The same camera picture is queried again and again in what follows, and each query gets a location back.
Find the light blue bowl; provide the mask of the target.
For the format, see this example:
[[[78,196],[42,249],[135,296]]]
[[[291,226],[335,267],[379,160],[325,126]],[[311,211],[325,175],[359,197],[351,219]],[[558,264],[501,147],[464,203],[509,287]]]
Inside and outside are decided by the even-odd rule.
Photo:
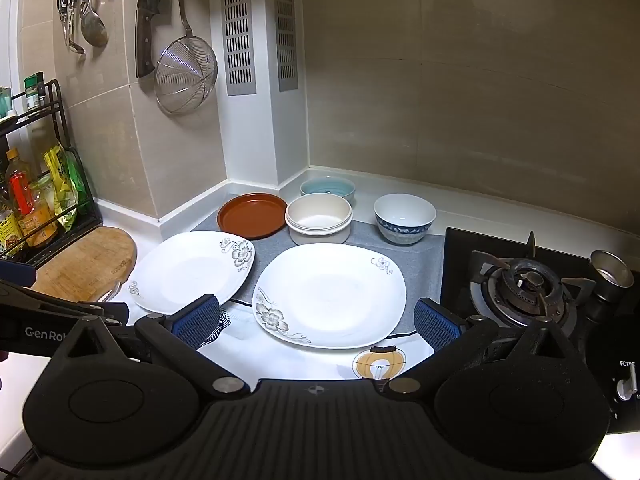
[[[332,194],[341,196],[351,205],[354,203],[356,184],[351,180],[341,177],[318,177],[305,181],[300,186],[300,195]]]

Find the left vent grille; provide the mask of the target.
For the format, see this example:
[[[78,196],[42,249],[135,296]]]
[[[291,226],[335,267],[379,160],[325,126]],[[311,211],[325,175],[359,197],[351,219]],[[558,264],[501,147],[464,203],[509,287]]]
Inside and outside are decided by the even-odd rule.
[[[252,0],[220,0],[228,96],[256,93]]]

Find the right vent grille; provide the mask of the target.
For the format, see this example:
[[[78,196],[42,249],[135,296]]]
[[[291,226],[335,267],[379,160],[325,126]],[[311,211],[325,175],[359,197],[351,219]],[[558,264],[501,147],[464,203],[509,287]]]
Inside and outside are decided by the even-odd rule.
[[[274,0],[279,91],[298,88],[295,0]]]

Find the cleaver knife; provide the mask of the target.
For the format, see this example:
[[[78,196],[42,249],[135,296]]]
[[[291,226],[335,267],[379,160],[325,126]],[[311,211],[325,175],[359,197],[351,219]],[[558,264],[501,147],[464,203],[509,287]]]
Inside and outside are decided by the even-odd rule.
[[[138,79],[154,70],[153,18],[160,14],[162,0],[137,0],[134,14],[134,72]]]

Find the black spice rack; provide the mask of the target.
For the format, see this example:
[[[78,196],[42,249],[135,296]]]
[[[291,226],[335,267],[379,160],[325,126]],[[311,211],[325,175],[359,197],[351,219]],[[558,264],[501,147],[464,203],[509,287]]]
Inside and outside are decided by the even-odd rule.
[[[39,162],[27,163],[29,164],[32,180],[37,183],[52,210],[53,220],[58,230],[55,237],[46,246],[40,248],[29,247],[26,242],[26,236],[18,225],[14,205],[6,184],[6,168],[8,168],[6,152],[9,150],[1,154],[1,257],[28,263],[35,268],[39,268],[43,263],[62,252],[63,249],[75,243],[76,240],[80,240],[81,237],[102,224],[102,216],[90,191],[84,166],[82,166],[76,148],[73,148],[73,145],[70,144],[70,132],[68,131],[60,85],[55,79],[51,79],[44,81],[44,86],[46,87],[47,104],[31,112],[26,105],[25,87],[22,92],[15,94],[8,87],[1,89],[1,135],[5,138],[18,130],[27,130],[34,133],[38,127],[50,128],[55,138],[55,142],[50,148],[61,144],[76,158],[80,175],[88,188],[89,210],[77,217],[70,232],[66,232],[58,223],[53,211],[53,184],[49,170],[43,160],[44,153],[50,150],[50,148],[47,148],[41,153]],[[18,152],[18,154],[20,154],[22,161],[26,162],[21,153]]]

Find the vent grille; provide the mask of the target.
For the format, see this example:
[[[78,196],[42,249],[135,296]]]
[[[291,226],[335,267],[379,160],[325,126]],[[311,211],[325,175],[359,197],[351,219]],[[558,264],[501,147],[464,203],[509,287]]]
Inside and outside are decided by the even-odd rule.
[[[295,0],[274,0],[279,91],[298,88]]]
[[[256,93],[252,0],[220,0],[228,96]]]

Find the green cap bottle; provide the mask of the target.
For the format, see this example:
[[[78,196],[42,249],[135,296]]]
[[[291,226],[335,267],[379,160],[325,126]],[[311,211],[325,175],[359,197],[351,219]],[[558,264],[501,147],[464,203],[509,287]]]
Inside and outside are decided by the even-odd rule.
[[[27,109],[38,110],[47,104],[46,87],[43,72],[33,73],[24,79],[25,99]]]

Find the blue white patterned bowl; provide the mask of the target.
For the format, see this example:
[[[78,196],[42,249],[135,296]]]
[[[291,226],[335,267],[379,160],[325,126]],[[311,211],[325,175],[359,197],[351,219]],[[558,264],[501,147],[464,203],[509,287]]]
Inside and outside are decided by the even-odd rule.
[[[428,200],[404,193],[379,197],[373,211],[378,230],[396,245],[420,242],[437,217],[436,208]]]

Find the black gas stove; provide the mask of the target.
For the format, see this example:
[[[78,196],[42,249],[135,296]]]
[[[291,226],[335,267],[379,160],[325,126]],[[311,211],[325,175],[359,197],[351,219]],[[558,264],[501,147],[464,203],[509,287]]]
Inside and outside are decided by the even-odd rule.
[[[499,326],[555,322],[585,362],[612,411],[613,434],[639,429],[639,274],[631,288],[608,284],[590,258],[450,228],[442,306]]]

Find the hanging metal ladle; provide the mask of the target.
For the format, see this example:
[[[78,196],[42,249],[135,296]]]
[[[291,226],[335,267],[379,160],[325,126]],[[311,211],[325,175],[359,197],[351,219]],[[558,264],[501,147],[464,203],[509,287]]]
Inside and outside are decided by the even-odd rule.
[[[90,46],[102,49],[108,43],[106,27],[98,12],[94,10],[93,0],[81,0],[80,29]]]

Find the green yellow snack bag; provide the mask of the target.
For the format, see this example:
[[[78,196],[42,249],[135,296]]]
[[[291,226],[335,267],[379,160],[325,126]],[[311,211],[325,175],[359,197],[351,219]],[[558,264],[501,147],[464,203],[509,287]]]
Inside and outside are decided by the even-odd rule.
[[[89,192],[75,156],[61,144],[43,155],[53,184],[53,211],[58,223],[70,232],[77,217],[89,210]]]

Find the beige bowls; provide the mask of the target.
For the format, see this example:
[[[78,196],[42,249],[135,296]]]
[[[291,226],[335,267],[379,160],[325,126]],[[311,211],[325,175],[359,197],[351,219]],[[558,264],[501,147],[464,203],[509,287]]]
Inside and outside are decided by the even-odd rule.
[[[300,196],[288,204],[285,222],[296,245],[343,244],[352,230],[352,205],[329,193]]]

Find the white floral plate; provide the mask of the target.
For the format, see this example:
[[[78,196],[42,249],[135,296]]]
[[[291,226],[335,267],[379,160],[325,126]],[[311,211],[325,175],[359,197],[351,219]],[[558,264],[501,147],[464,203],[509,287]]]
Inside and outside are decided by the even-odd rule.
[[[263,330],[288,344],[349,350],[390,336],[406,302],[404,276],[391,258],[318,243],[274,258],[259,275],[252,309]]]
[[[136,265],[128,289],[139,307],[159,314],[174,314],[205,294],[224,304],[244,284],[254,260],[254,245],[243,237],[217,231],[180,233]]]

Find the brown round plate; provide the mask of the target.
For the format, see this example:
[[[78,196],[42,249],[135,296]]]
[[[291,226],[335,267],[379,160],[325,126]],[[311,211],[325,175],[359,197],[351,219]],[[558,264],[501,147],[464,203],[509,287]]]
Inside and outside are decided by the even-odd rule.
[[[217,223],[222,232],[259,240],[284,227],[287,206],[277,195],[247,193],[228,200],[218,211]]]

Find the small metal cup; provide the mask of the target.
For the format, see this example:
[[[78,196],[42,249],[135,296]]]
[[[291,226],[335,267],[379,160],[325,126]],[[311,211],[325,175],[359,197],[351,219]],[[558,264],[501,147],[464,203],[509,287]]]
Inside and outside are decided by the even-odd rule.
[[[612,252],[597,249],[590,255],[590,264],[608,284],[618,288],[631,288],[634,276],[624,260]]]

